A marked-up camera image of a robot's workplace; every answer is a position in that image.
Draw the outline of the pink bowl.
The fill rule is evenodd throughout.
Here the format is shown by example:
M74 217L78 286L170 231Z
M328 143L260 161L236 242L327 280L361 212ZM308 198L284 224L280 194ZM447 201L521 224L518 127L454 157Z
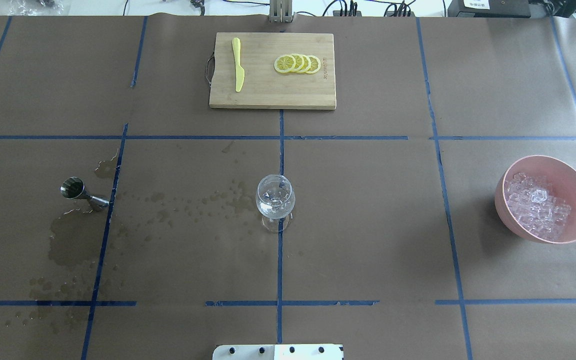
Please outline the pink bowl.
M503 224L522 239L576 242L576 170L545 155L522 157L496 187L494 206Z

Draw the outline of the yellow plastic knife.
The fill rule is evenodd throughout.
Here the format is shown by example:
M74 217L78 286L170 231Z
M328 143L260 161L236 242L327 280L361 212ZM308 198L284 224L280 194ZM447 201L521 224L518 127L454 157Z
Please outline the yellow plastic knife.
M235 73L235 92L241 92L245 82L245 69L242 66L242 41L240 38L231 39L231 48L233 51L234 73Z

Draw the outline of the wooden cutting board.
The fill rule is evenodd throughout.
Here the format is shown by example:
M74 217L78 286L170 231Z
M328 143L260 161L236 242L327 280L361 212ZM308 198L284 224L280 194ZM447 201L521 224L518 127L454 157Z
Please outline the wooden cutting board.
M245 70L242 91L235 91L233 38L241 41ZM276 58L313 55L320 59L314 74L278 73ZM213 109L334 110L336 91L335 38L331 33L218 32L209 105Z

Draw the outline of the clear wine glass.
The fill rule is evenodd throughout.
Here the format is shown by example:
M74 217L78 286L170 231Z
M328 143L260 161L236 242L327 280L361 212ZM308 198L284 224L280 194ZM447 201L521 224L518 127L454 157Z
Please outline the clear wine glass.
M256 187L256 207L262 215L262 225L271 233L282 233L293 220L296 193L288 178L269 174Z

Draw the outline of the aluminium frame post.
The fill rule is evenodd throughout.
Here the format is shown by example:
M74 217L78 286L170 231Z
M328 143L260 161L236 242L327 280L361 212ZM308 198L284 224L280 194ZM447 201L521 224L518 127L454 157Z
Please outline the aluminium frame post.
M269 0L270 23L292 23L294 14L293 0Z

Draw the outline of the black box device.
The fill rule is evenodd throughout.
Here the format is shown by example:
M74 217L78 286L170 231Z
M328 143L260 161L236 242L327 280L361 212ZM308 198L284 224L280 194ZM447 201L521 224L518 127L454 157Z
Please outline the black box device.
M528 0L452 0L446 9L448 18L531 17Z

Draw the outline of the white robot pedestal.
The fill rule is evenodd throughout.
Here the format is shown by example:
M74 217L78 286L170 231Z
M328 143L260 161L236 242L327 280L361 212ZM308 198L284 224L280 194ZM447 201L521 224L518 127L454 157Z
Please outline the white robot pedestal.
M217 346L213 360L343 360L342 344L223 344Z

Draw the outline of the steel jigger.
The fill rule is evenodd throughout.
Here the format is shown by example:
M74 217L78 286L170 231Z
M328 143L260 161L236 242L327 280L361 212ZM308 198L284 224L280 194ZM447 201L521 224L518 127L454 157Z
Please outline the steel jigger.
M110 201L108 199L89 193L83 180L78 177L70 177L64 180L60 186L60 192L66 199L85 200L90 208L97 212L110 207Z

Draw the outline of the clear ice cubes pile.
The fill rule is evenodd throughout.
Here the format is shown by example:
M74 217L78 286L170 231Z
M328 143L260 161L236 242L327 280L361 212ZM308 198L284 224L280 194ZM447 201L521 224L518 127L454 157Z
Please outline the clear ice cubes pile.
M549 178L515 173L503 182L503 196L510 214L531 235L550 242L560 239L572 207L556 196Z

